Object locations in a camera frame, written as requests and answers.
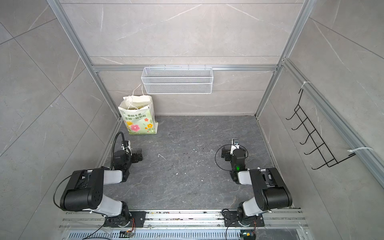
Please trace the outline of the floral paper bag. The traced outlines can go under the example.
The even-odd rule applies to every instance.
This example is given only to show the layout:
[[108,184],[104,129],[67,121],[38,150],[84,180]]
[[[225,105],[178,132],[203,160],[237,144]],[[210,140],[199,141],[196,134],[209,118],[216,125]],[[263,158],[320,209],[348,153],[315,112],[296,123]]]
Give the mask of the floral paper bag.
[[154,135],[158,131],[154,103],[150,95],[144,95],[139,85],[129,96],[123,97],[118,107],[130,135]]

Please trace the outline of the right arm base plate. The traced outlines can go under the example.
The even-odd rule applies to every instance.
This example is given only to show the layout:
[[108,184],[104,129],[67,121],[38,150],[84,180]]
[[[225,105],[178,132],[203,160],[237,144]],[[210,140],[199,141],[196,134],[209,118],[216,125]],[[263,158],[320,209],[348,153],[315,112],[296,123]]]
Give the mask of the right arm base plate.
[[262,215],[252,217],[241,217],[237,211],[223,209],[221,214],[224,218],[225,227],[264,227]]

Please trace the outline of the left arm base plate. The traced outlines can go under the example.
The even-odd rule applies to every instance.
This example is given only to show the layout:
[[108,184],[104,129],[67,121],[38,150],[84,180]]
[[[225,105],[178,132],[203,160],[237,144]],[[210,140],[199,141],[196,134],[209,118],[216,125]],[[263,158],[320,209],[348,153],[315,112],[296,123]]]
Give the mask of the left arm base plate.
[[122,213],[116,217],[107,217],[104,227],[110,228],[142,228],[145,223],[147,212],[145,211],[133,211],[128,215]]

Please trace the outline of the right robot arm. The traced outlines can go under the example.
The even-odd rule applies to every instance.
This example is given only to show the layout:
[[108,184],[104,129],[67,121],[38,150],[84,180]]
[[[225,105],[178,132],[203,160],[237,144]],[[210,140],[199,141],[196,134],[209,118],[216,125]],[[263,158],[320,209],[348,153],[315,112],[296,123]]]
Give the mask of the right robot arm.
[[219,148],[221,158],[230,162],[232,180],[238,185],[252,186],[254,196],[240,203],[239,220],[259,216],[274,209],[288,208],[293,204],[292,195],[277,168],[248,169],[248,150],[239,144],[226,144]]

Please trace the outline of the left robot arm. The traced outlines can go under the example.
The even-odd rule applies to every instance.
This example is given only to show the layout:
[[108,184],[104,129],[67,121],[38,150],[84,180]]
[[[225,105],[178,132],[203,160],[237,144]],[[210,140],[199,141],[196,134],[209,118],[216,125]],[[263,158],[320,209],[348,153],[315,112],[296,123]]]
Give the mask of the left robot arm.
[[130,219],[127,204],[104,195],[104,186],[126,182],[131,165],[143,160],[142,150],[119,150],[114,152],[112,160],[111,169],[74,171],[61,196],[60,208],[68,212],[93,212],[108,218]]

